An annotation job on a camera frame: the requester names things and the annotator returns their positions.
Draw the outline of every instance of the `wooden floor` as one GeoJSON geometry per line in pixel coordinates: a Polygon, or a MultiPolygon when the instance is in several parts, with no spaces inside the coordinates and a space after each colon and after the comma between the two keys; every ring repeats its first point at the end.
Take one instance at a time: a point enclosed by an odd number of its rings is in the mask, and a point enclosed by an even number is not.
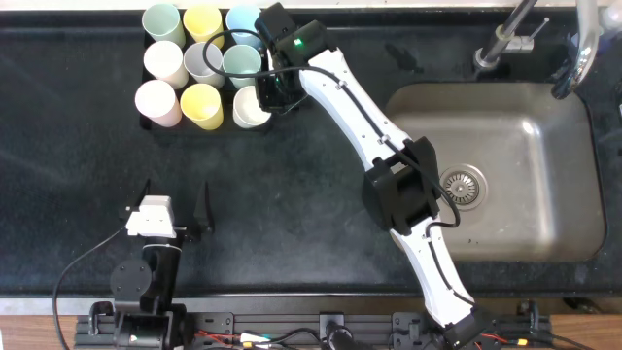
{"type": "MultiPolygon", "coordinates": [[[[622,349],[622,315],[554,315],[552,323],[555,334],[594,349],[622,349]]],[[[71,346],[76,317],[63,316],[60,325],[71,346]]],[[[61,350],[51,316],[0,316],[0,332],[0,350],[61,350]]]]}

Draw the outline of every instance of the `chrome faucet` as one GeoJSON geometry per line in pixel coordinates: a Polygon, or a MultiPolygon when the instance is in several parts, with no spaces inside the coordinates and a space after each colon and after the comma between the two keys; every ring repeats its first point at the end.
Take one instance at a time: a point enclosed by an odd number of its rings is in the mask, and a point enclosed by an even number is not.
{"type": "MultiPolygon", "coordinates": [[[[489,44],[475,52],[473,61],[477,67],[490,70],[497,66],[501,54],[514,38],[516,28],[536,2],[537,0],[522,0],[507,21],[497,27],[489,44]]],[[[574,66],[551,89],[551,94],[557,99],[566,98],[581,84],[594,62],[599,45],[600,27],[596,0],[576,0],[576,14],[579,23],[578,52],[574,66]]]]}

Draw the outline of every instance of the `sink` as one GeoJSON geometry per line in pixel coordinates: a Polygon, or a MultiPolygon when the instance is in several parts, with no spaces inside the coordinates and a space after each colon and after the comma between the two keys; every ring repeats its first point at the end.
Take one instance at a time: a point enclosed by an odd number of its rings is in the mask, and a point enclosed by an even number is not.
{"type": "MultiPolygon", "coordinates": [[[[387,116],[434,145],[462,224],[443,231],[461,261],[573,262],[594,256],[605,220],[590,121],[548,84],[417,84],[387,116]]],[[[453,221],[439,200],[440,217],[453,221]]]]}

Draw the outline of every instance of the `drain strainer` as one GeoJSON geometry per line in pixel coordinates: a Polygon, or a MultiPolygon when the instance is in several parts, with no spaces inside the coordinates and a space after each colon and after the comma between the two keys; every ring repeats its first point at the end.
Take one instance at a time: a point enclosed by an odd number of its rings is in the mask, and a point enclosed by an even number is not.
{"type": "Polygon", "coordinates": [[[484,175],[468,164],[455,165],[445,170],[440,176],[440,183],[458,209],[463,211],[478,206],[488,190],[484,175]]]}
{"type": "Polygon", "coordinates": [[[471,204],[479,195],[479,184],[471,174],[459,171],[447,177],[445,191],[456,204],[471,204]]]}

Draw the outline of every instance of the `yellow cup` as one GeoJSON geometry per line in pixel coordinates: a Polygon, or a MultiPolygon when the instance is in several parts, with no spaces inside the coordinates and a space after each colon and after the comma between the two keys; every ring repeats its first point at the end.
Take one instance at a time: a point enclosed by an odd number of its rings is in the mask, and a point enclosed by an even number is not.
{"type": "Polygon", "coordinates": [[[218,91],[207,84],[194,84],[186,88],[180,104],[182,112],[205,130],[214,130],[223,123],[223,104],[218,91]]]}
{"type": "MultiPolygon", "coordinates": [[[[204,43],[214,34],[223,31],[223,15],[216,6],[192,6],[184,13],[184,27],[195,42],[204,43]]],[[[225,43],[225,37],[221,36],[212,43],[221,49],[225,43]]]]}

